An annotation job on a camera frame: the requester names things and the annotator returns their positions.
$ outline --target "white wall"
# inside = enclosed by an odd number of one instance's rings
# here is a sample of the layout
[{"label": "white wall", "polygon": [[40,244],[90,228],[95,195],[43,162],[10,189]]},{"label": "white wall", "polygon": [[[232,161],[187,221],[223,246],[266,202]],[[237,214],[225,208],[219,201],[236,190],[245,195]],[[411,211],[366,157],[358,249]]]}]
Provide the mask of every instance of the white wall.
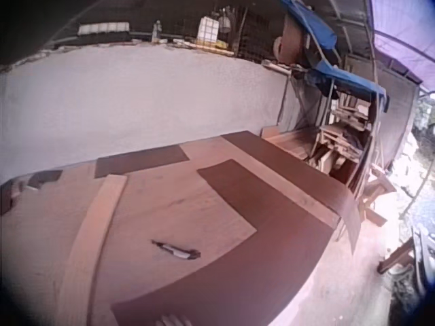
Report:
[{"label": "white wall", "polygon": [[[167,46],[52,54],[0,76],[0,182],[116,153],[258,133],[276,124],[284,85],[261,65]],[[294,93],[286,103],[291,109]]]}]

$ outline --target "finger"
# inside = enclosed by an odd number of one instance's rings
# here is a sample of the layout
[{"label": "finger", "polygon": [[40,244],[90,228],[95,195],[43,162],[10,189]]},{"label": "finger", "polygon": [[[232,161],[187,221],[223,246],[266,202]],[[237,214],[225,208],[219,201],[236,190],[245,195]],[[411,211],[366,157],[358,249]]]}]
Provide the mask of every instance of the finger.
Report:
[{"label": "finger", "polygon": [[175,315],[172,314],[171,316],[169,316],[169,319],[175,326],[183,326],[183,323]]},{"label": "finger", "polygon": [[184,326],[192,326],[192,323],[187,319],[186,316],[181,316],[181,320],[183,321]]},{"label": "finger", "polygon": [[167,316],[162,316],[164,326],[175,326]]}]

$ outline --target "blue tarp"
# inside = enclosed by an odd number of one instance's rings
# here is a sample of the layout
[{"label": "blue tarp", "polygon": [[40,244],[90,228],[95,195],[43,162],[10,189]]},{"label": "blue tarp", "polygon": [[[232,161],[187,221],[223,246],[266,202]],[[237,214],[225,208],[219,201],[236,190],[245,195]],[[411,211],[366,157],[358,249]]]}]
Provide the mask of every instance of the blue tarp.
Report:
[{"label": "blue tarp", "polygon": [[311,27],[314,37],[323,49],[332,50],[335,48],[337,35],[318,15],[300,2],[293,2],[292,0],[281,0],[281,2],[287,8],[288,13],[295,17],[307,32],[309,32],[307,24]]},{"label": "blue tarp", "polygon": [[386,98],[387,96],[385,89],[373,81],[333,67],[326,60],[321,60],[314,69],[311,69],[308,72],[308,77],[312,83],[317,85],[327,83],[333,79],[337,88],[346,90],[350,94],[366,101],[369,101],[370,97],[376,96],[377,92],[381,98]]}]

